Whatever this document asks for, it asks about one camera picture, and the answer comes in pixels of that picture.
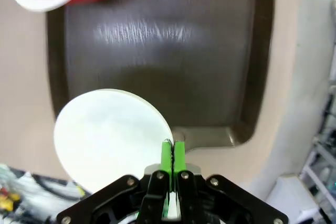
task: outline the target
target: black cable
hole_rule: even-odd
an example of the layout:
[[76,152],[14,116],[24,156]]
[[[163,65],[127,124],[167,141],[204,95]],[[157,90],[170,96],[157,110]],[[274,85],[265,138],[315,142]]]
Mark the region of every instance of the black cable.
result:
[[63,194],[59,191],[56,191],[52,188],[50,188],[46,183],[45,183],[45,179],[42,176],[36,175],[36,174],[32,174],[33,179],[35,180],[35,182],[42,187],[45,191],[50,192],[51,194],[61,198],[61,199],[66,199],[66,200],[70,200],[70,201],[79,201],[82,199],[82,197],[74,197],[74,196],[69,196],[66,194]]

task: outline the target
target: metal screw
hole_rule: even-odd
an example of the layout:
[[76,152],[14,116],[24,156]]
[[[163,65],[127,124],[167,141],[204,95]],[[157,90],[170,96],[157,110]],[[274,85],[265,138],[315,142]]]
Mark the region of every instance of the metal screw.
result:
[[215,178],[210,179],[210,183],[211,183],[213,186],[218,186],[218,184],[219,184],[218,180],[216,180]]
[[184,178],[184,179],[187,179],[187,178],[189,178],[189,174],[186,173],[186,172],[183,172],[183,173],[181,173],[181,177]]
[[274,223],[274,224],[284,224],[283,221],[280,220],[280,219],[275,219],[275,220],[273,221],[273,223]]
[[69,224],[71,222],[71,218],[69,216],[65,216],[62,221],[61,224]]
[[164,175],[163,175],[163,173],[158,172],[158,174],[156,175],[156,177],[158,179],[162,179],[164,177]]
[[129,179],[127,180],[127,184],[128,184],[129,186],[133,186],[134,183],[135,183],[135,181],[134,181],[133,178],[129,178]]

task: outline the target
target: white plate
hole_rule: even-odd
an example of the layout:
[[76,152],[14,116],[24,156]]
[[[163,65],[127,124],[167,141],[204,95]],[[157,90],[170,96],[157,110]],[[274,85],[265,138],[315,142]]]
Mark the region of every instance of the white plate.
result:
[[143,176],[160,163],[161,144],[173,139],[163,116],[135,94],[91,91],[70,101],[59,114],[54,141],[73,180],[94,193],[126,174]]

